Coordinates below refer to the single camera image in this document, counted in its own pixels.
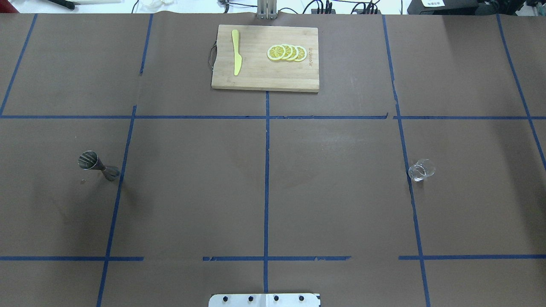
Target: knife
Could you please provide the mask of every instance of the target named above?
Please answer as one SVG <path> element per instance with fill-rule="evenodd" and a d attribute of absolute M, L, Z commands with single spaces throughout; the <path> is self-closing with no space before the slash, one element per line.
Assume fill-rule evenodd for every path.
<path fill-rule="evenodd" d="M 242 57 L 239 54 L 239 30 L 232 30 L 232 40 L 233 40 L 233 53 L 234 57 L 234 69 L 233 74 L 238 75 L 241 71 Z"/>

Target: jigger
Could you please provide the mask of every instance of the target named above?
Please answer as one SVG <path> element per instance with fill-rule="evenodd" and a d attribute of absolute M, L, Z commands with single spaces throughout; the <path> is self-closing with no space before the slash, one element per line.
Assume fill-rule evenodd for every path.
<path fill-rule="evenodd" d="M 100 170 L 104 177 L 110 181 L 114 181 L 120 176 L 120 170 L 117 167 L 103 165 L 99 159 L 99 156 L 97 156 L 97 153 L 91 150 L 81 154 L 80 158 L 78 159 L 78 165 L 85 170 Z"/>

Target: white bracket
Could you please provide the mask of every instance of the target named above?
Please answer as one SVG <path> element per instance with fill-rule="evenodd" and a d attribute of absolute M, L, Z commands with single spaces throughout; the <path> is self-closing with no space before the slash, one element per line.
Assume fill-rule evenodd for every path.
<path fill-rule="evenodd" d="M 277 19 L 277 0 L 258 0 L 258 19 Z"/>
<path fill-rule="evenodd" d="M 209 307 L 321 307 L 321 295 L 314 293 L 216 294 Z"/>

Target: cutting board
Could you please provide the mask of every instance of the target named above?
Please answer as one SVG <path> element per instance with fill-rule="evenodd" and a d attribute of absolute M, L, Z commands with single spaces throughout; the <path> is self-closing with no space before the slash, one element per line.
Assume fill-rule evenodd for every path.
<path fill-rule="evenodd" d="M 239 30 L 242 66 L 233 74 L 232 30 Z M 307 49 L 302 62 L 271 61 L 267 51 L 272 45 L 291 44 Z M 219 25 L 217 55 L 212 72 L 212 88 L 318 92 L 318 29 L 275 26 Z"/>

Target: blue line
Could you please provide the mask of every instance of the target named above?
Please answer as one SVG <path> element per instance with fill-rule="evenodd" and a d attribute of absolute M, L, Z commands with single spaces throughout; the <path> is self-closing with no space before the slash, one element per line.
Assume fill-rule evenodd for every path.
<path fill-rule="evenodd" d="M 144 43 L 144 52 L 142 53 L 142 64 L 140 65 L 140 74 L 144 72 L 144 63 L 146 62 L 146 53 L 148 52 L 148 41 L 150 41 L 150 32 L 152 31 L 153 14 L 150 14 L 148 22 L 148 33 L 146 34 L 146 42 Z"/>
<path fill-rule="evenodd" d="M 514 63 L 512 62 L 512 57 L 510 56 L 510 51 L 508 51 L 508 45 L 506 44 L 506 39 L 505 39 L 505 32 L 502 29 L 501 16 L 499 14 L 497 14 L 497 23 L 498 23 L 498 30 L 501 33 L 502 44 L 505 46 L 506 57 L 508 58 L 508 63 L 510 64 L 512 75 L 514 75 L 515 84 L 518 87 L 519 97 L 521 97 L 521 102 L 523 103 L 525 114 L 527 114 L 527 118 L 529 120 L 529 126 L 531 126 L 531 130 L 533 131 L 533 137 L 535 138 L 535 143 L 537 144 L 538 153 L 540 154 L 542 159 L 542 166 L 544 167 L 544 170 L 546 170 L 546 158 L 544 158 L 544 152 L 542 151 L 541 142 L 538 140 L 538 135 L 535 130 L 535 125 L 533 124 L 531 113 L 529 112 L 529 108 L 527 107 L 527 102 L 525 101 L 525 96 L 523 95 L 523 90 L 521 89 L 521 85 L 519 84 L 518 75 L 515 72 Z"/>
<path fill-rule="evenodd" d="M 121 165 L 120 182 L 117 185 L 116 203 L 114 205 L 114 213 L 112 215 L 112 223 L 110 224 L 110 234 L 108 236 L 108 245 L 106 247 L 106 258 L 110 257 L 110 251 L 112 249 L 112 240 L 114 238 L 114 230 L 116 228 L 117 210 L 120 206 L 121 198 L 121 185 L 123 184 L 123 178 L 125 177 L 125 166 L 127 165 L 127 155 L 129 154 L 129 145 L 131 143 L 131 136 L 133 135 L 133 125 L 135 123 L 135 115 L 137 114 L 137 106 L 133 106 L 133 113 L 131 115 L 131 123 L 129 124 L 129 132 L 127 134 L 127 142 L 125 143 L 125 153 L 123 154 L 123 163 Z M 100 279 L 99 295 L 97 298 L 97 307 L 100 307 L 102 303 L 102 295 L 104 292 L 104 284 L 106 283 L 106 274 L 108 272 L 108 259 L 104 260 L 103 274 Z"/>
<path fill-rule="evenodd" d="M 385 19 L 385 15 L 382 15 L 382 17 L 383 17 L 383 31 L 384 31 L 384 34 L 385 34 L 385 44 L 387 46 L 387 58 L 389 60 L 390 81 L 391 81 L 392 86 L 393 86 L 394 100 L 396 101 L 396 115 L 398 116 L 398 130 L 400 131 L 400 140 L 402 142 L 402 153 L 403 153 L 403 156 L 404 156 L 404 165 L 406 167 L 405 169 L 407 170 L 408 167 L 409 167 L 409 163 L 408 163 L 407 150 L 406 150 L 406 139 L 404 138 L 404 130 L 403 130 L 403 127 L 402 127 L 402 120 L 400 119 L 401 114 L 400 114 L 400 104 L 398 102 L 398 95 L 396 94 L 396 88 L 394 86 L 394 68 L 393 68 L 393 59 L 392 59 L 391 54 L 390 54 L 389 34 L 387 32 L 387 21 Z M 416 209 L 416 206 L 415 206 L 415 198 L 413 196 L 413 186 L 412 186 L 412 183 L 411 183 L 410 176 L 406 175 L 406 178 L 407 178 L 407 181 L 408 181 L 409 194 L 411 196 L 411 206 L 412 206 L 412 209 L 413 209 L 413 225 L 414 225 L 414 228 L 415 228 L 415 236 L 416 236 L 416 240 L 417 240 L 417 250 L 419 251 L 419 256 L 422 257 L 423 256 L 423 248 L 422 248 L 422 245 L 421 245 L 421 234 L 420 234 L 420 231 L 419 231 L 419 221 L 417 219 L 417 209 Z M 419 262 L 420 262 L 420 266 L 421 266 L 421 277 L 423 279 L 423 290 L 424 290 L 424 293 L 425 293 L 425 302 L 426 302 L 426 306 L 430 307 L 429 285 L 428 285 L 428 282 L 426 280 L 425 261 L 423 259 L 420 259 Z"/>
<path fill-rule="evenodd" d="M 11 80 L 9 81 L 8 89 L 5 92 L 4 100 L 2 101 L 2 106 L 0 107 L 0 115 L 4 113 L 5 104 L 8 101 L 9 92 L 11 92 L 11 87 L 13 86 L 13 82 L 15 81 L 15 76 L 17 75 L 17 71 L 19 70 L 19 65 L 21 64 L 21 60 L 23 60 L 23 55 L 25 54 L 25 50 L 27 49 L 28 41 L 31 38 L 32 29 L 34 29 L 34 24 L 36 23 L 36 18 L 38 17 L 38 14 L 34 15 L 34 18 L 32 19 L 31 27 L 28 29 L 27 38 L 25 39 L 25 43 L 23 44 L 23 48 L 21 49 L 21 53 L 19 54 L 19 59 L 17 59 L 17 64 L 15 65 L 15 69 L 13 70 L 13 74 L 11 75 Z"/>
<path fill-rule="evenodd" d="M 394 116 L 403 120 L 526 120 L 526 116 Z"/>
<path fill-rule="evenodd" d="M 0 261 L 104 261 L 106 257 L 83 256 L 0 256 Z M 144 257 L 110 257 L 108 261 L 144 261 Z"/>
<path fill-rule="evenodd" d="M 195 120 L 265 120 L 266 116 L 247 115 L 137 115 L 136 119 L 195 119 Z"/>
<path fill-rule="evenodd" d="M 268 293 L 269 256 L 269 91 L 265 92 L 265 184 L 264 184 L 264 293 Z"/>
<path fill-rule="evenodd" d="M 281 116 L 281 115 L 275 115 L 271 116 L 270 118 L 272 120 L 384 120 L 387 119 L 386 115 L 379 115 L 379 116 L 322 116 L 322 115 L 301 115 L 301 116 Z"/>
<path fill-rule="evenodd" d="M 128 115 L 1 115 L 2 119 L 130 119 Z"/>
<path fill-rule="evenodd" d="M 347 261 L 350 256 L 269 256 L 268 261 Z M 264 261 L 262 256 L 203 257 L 208 261 Z"/>
<path fill-rule="evenodd" d="M 546 259 L 546 254 L 519 254 L 519 255 L 428 255 L 428 256 L 399 256 L 398 260 L 469 260 L 469 259 Z"/>

